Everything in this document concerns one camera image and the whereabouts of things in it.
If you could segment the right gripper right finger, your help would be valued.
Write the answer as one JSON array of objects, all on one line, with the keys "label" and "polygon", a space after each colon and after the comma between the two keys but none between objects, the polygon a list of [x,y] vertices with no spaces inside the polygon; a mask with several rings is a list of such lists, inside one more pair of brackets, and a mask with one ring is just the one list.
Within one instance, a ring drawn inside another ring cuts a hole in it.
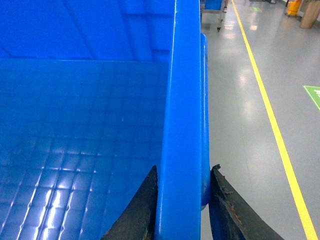
[{"label": "right gripper right finger", "polygon": [[214,240],[282,240],[214,165],[210,171],[209,219]]}]

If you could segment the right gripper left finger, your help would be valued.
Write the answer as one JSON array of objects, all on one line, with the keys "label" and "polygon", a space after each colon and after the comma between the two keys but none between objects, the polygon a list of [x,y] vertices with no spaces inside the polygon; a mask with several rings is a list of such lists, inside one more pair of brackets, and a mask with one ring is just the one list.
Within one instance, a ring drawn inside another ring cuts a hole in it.
[{"label": "right gripper left finger", "polygon": [[158,200],[158,171],[153,165],[120,217],[102,240],[153,240]]}]

